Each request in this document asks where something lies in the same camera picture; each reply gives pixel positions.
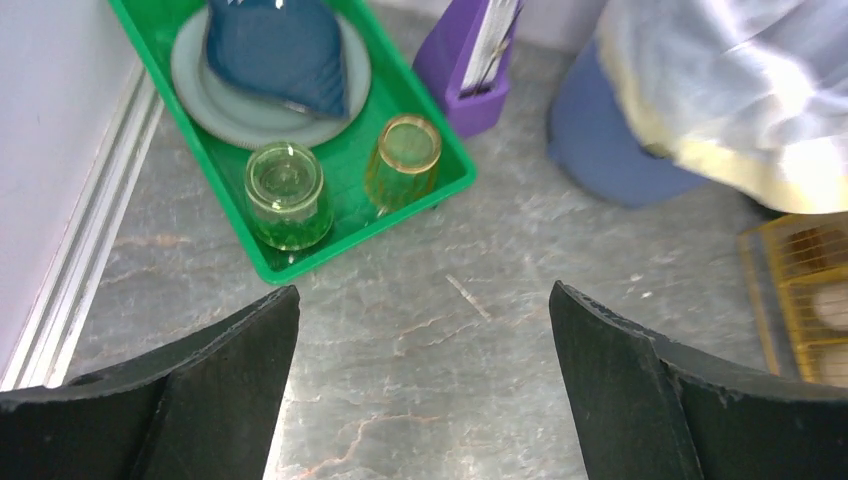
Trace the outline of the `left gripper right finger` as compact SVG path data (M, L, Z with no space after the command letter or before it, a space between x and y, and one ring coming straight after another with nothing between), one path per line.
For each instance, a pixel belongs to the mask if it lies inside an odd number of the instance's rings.
M556 283L549 312L592 479L843 479L847 392L724 360Z

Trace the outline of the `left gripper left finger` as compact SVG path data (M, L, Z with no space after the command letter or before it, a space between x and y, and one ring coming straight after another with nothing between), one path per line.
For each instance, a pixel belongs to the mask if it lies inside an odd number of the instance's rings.
M277 289L229 317L56 387L1 396L5 479L259 479L299 331Z

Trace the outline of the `green glass cup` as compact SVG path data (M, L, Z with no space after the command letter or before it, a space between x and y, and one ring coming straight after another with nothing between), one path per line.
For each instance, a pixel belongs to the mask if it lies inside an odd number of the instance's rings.
M244 177L247 212L259 239L281 251L318 244L334 210L323 169L308 148L276 142L254 151Z

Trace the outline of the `grey round plate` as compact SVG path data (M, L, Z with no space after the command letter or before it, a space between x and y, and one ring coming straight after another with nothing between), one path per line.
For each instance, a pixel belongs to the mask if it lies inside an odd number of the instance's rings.
M372 80L366 44L353 24L338 16L347 74L347 118L319 118L237 91L211 71L204 44L208 9L200 8L181 26L171 52L171 78L181 105L214 137L256 150L276 141L306 147L340 135L363 111Z

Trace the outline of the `amber glass cup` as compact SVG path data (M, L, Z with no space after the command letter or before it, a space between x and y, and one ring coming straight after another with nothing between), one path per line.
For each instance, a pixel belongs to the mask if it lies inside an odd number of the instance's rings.
M379 135L365 171L364 188L380 215L397 211L435 187L442 138L427 119L401 114Z

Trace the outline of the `blue snack bag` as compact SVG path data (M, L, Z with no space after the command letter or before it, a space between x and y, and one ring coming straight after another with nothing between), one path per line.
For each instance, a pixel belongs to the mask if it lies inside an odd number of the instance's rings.
M325 118L349 116L342 32L322 1L209 1L205 54L226 84Z

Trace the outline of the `spice jar black lid powder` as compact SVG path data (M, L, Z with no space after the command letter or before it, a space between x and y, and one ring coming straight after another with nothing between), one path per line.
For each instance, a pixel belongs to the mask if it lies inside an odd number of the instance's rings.
M847 283L837 282L820 286L812 296L817 318L828 328L847 330Z

